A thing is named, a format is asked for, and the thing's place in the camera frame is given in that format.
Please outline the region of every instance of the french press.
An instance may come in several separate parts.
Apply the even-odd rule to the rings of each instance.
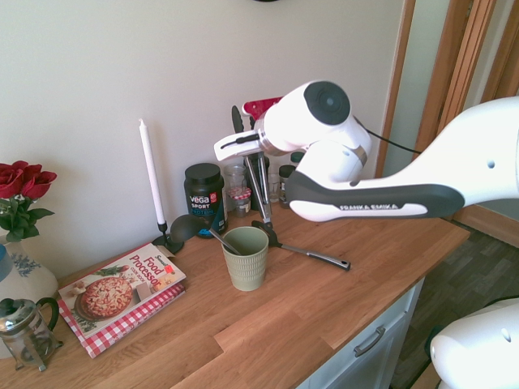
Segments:
[[[40,313],[44,304],[52,308],[48,325]],[[26,365],[36,365],[40,371],[47,368],[46,361],[63,345],[52,333],[58,315],[58,303],[50,297],[44,297],[36,304],[25,299],[0,301],[0,338],[16,359],[16,370]]]

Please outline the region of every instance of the black candle holder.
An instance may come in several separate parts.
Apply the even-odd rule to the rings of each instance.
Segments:
[[[184,242],[173,242],[171,241],[171,237],[166,234],[168,230],[168,224],[164,222],[164,224],[157,224],[159,227],[159,231],[162,232],[162,236],[155,239],[152,244],[155,246],[164,246],[171,254],[177,254],[180,249],[184,247]]]

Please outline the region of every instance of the book cover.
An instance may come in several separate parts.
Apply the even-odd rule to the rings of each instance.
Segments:
[[[104,329],[85,338],[81,334],[77,322],[70,313],[67,313],[65,302],[58,301],[59,312],[69,325],[71,330],[77,336],[83,348],[87,351],[91,358],[97,357],[112,344],[115,344],[122,337],[133,331],[139,325],[151,318],[154,314],[171,304],[177,298],[185,293],[184,285],[178,283],[171,288],[157,293],[151,300],[146,301],[143,305],[128,312],[115,322],[109,324]]]
[[[186,275],[152,243],[59,289],[63,311],[88,338]]]

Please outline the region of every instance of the wooden countertop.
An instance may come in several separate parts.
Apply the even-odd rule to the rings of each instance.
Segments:
[[[271,248],[264,284],[240,292],[219,242],[194,237],[174,260],[184,296],[95,359],[60,317],[65,344],[47,371],[0,360],[0,387],[293,388],[469,236],[441,219],[313,223],[276,204],[272,213],[280,242],[347,259],[351,271]],[[231,216],[229,228],[253,219]]]

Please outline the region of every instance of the wooden door frame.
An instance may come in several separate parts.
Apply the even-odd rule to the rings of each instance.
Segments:
[[[481,102],[515,96],[519,90],[519,0],[515,0],[501,37]],[[519,221],[479,205],[462,208],[455,221],[519,247]]]
[[[415,144],[416,150],[425,150],[445,126],[463,110],[496,0],[474,0],[467,19],[466,13],[470,3],[470,0],[451,0],[449,3]],[[391,134],[414,5],[415,0],[406,1],[404,5],[392,85],[384,120],[383,136],[385,138],[389,138]],[[519,0],[515,0],[483,93],[483,101],[486,98],[491,100],[504,95],[515,95],[518,88]],[[382,177],[387,149],[386,143],[380,144],[376,177]],[[519,221],[481,206],[463,208],[453,218],[519,247],[519,236],[515,233],[519,230]]]

